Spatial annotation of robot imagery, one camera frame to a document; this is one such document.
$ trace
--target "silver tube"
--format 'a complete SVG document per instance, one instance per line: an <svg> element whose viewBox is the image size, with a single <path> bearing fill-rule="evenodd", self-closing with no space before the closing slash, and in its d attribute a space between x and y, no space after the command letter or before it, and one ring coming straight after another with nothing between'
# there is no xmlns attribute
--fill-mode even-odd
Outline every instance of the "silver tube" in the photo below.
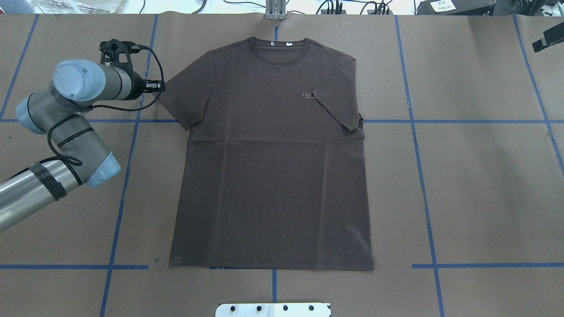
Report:
<svg viewBox="0 0 564 317"><path fill-rule="evenodd" d="M61 161L43 166L63 185L67 192L78 187L71 171ZM0 232L55 201L49 190L30 171L0 184Z"/></svg>

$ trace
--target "t-shirt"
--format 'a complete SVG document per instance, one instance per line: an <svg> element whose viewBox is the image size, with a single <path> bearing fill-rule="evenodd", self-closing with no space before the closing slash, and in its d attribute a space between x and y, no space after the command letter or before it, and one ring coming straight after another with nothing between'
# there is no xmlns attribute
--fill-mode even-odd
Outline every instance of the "t-shirt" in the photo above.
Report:
<svg viewBox="0 0 564 317"><path fill-rule="evenodd" d="M160 100L190 129L169 265L374 269L354 58L252 37Z"/></svg>

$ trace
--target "sticker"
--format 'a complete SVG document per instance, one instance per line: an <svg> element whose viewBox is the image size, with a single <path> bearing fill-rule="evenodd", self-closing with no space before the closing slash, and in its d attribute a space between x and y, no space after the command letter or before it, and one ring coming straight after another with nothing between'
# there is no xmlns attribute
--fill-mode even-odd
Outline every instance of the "sticker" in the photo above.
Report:
<svg viewBox="0 0 564 317"><path fill-rule="evenodd" d="M452 4L451 0L440 0L440 1L431 2L431 7L433 7L433 10L435 10L435 12L456 10L456 7L455 5Z"/></svg>

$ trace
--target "folded sleeve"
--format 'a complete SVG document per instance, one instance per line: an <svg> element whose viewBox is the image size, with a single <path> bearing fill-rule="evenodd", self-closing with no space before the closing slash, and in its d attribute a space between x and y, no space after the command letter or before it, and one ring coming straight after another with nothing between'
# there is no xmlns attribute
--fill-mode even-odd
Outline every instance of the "folded sleeve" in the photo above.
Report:
<svg viewBox="0 0 564 317"><path fill-rule="evenodd" d="M214 77L214 62L206 53L166 82L159 101L188 130L204 119Z"/></svg>
<svg viewBox="0 0 564 317"><path fill-rule="evenodd" d="M356 60L345 64L313 90L319 103L348 131L358 127Z"/></svg>

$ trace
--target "neckline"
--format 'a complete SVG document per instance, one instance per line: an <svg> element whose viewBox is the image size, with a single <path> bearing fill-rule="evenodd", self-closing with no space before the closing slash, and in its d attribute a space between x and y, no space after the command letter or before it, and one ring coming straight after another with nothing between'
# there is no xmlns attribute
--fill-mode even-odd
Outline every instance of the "neckline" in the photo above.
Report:
<svg viewBox="0 0 564 317"><path fill-rule="evenodd" d="M287 43L292 43L292 47L300 47L303 46L301 52L299 53L299 56L297 56L296 58L292 59L292 60L288 60L285 61L283 63L272 63L270 61L265 60L264 58L262 58L260 56L260 54L258 53L257 50L257 46L267 46L267 47L287 47ZM263 63L266 63L268 65L272 65L272 66L290 66L293 64L298 63L300 60L302 60L306 55L307 52L310 49L310 45L311 45L311 40L308 38L304 38L301 41L267 41L264 39L258 39L256 37L249 37L247 39L247 44L251 50L251 53L253 53L254 57L257 58L258 60L260 60Z"/></svg>

